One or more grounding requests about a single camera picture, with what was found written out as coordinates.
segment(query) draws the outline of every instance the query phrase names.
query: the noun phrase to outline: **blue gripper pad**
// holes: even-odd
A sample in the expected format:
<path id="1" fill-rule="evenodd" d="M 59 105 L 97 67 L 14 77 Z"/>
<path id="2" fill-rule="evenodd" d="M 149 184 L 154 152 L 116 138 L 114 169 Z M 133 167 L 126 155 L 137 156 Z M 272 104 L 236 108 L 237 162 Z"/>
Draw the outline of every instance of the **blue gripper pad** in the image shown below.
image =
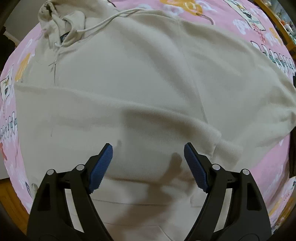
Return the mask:
<path id="1" fill-rule="evenodd" d="M 184 157 L 197 183 L 197 186 L 204 192 L 208 193 L 209 185 L 207 183 L 207 173 L 188 144 L 184 146 Z"/>
<path id="2" fill-rule="evenodd" d="M 109 144 L 91 171 L 89 177 L 89 190 L 91 193 L 99 188 L 112 157 L 113 147 Z"/>

